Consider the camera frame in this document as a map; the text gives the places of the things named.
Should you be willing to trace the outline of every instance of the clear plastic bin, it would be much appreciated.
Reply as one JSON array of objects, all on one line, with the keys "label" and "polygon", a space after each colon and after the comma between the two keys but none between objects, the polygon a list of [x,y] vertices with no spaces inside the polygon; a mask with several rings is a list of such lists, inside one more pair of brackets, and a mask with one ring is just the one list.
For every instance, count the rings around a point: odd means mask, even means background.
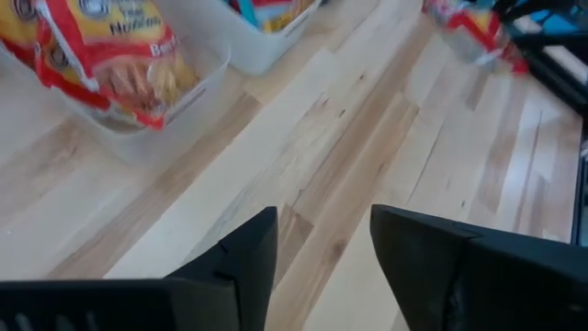
[{"label": "clear plastic bin", "polygon": [[[138,166],[169,163],[186,152],[198,138],[209,131],[222,116],[216,110],[215,104],[231,59],[229,42],[214,38],[193,19],[189,19],[193,14],[189,7],[182,6],[180,1],[175,3],[176,6],[162,6],[162,2],[163,0],[159,1],[160,10],[177,37],[181,39],[185,58],[196,67],[201,81],[174,108],[168,110],[166,125],[161,131],[139,129],[120,121],[97,116],[97,110],[55,90],[65,100],[80,126],[123,161]],[[0,60],[16,61],[14,58]],[[36,79],[24,65],[20,65],[17,71]]]},{"label": "clear plastic bin", "polygon": [[194,18],[204,27],[221,32],[231,43],[231,64],[246,74],[260,75],[300,38],[319,7],[316,0],[285,29],[264,33],[251,25],[222,0],[196,0]]}]

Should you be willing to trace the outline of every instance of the food bag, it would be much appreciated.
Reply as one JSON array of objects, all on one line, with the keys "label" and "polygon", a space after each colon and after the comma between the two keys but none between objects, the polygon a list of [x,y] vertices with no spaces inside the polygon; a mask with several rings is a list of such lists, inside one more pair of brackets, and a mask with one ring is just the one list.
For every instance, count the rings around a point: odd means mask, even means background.
[{"label": "food bag", "polygon": [[69,97],[93,108],[102,111],[110,109],[110,101],[106,97],[91,92],[82,84],[43,18],[39,20],[37,41],[35,72],[44,86],[57,87]]},{"label": "food bag", "polygon": [[265,33],[279,32],[302,14],[314,0],[230,0],[231,7]]},{"label": "food bag", "polygon": [[38,0],[36,7],[82,82],[161,129],[198,84],[178,38],[151,0]]},{"label": "food bag", "polygon": [[0,0],[0,41],[31,69],[35,62],[37,11],[30,0]]},{"label": "food bag", "polygon": [[493,72],[524,74],[528,67],[498,14],[459,0],[425,0],[423,12],[457,55]]}]

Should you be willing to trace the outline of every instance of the yellow logo on bag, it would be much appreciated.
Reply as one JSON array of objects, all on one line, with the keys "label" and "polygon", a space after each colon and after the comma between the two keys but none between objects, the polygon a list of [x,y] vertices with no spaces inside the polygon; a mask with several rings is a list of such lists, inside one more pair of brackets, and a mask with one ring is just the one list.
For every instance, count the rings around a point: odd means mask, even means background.
[{"label": "yellow logo on bag", "polygon": [[21,46],[37,38],[37,11],[30,0],[0,0],[0,37]]},{"label": "yellow logo on bag", "polygon": [[88,41],[149,42],[165,34],[159,10],[147,0],[67,0],[82,36]]}]

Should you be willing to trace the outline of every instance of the wooden floor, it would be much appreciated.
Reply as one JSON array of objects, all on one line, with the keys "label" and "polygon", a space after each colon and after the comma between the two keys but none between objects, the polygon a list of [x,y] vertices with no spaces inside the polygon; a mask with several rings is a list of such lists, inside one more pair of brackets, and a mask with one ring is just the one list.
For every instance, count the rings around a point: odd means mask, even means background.
[{"label": "wooden floor", "polygon": [[2,69],[0,279],[161,277],[276,205],[267,330],[405,331],[372,203],[568,241],[580,119],[531,78],[460,63],[419,6],[332,1],[271,73],[229,71],[220,123],[161,172]]}]

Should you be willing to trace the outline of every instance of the black frame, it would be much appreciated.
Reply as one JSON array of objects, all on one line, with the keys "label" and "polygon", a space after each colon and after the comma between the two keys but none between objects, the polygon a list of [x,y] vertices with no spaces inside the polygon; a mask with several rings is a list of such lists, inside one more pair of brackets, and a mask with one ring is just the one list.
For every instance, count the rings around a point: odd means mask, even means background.
[{"label": "black frame", "polygon": [[585,247],[383,205],[372,207],[370,232],[412,330],[588,326]]},{"label": "black frame", "polygon": [[276,261],[268,207],[162,280],[0,282],[0,330],[263,330]]},{"label": "black frame", "polygon": [[[546,46],[560,45],[566,47],[581,61],[588,64],[588,31],[576,31],[569,33],[548,34],[543,31],[536,33],[524,33],[517,29],[513,22],[520,18],[541,10],[570,12],[575,6],[573,0],[527,0],[518,5],[516,0],[497,0],[493,10],[498,13],[501,21],[507,26],[512,35],[513,42],[525,57],[529,72],[554,95],[563,100],[580,116],[582,116],[582,142],[588,138],[588,85],[579,81],[561,64],[547,55],[543,48]],[[582,239],[582,228],[588,226],[584,220],[584,210],[588,208],[588,167],[586,161],[580,155],[578,177],[576,184],[576,197],[574,202],[574,216],[571,230],[571,243],[573,245],[588,245],[588,238]]]}]

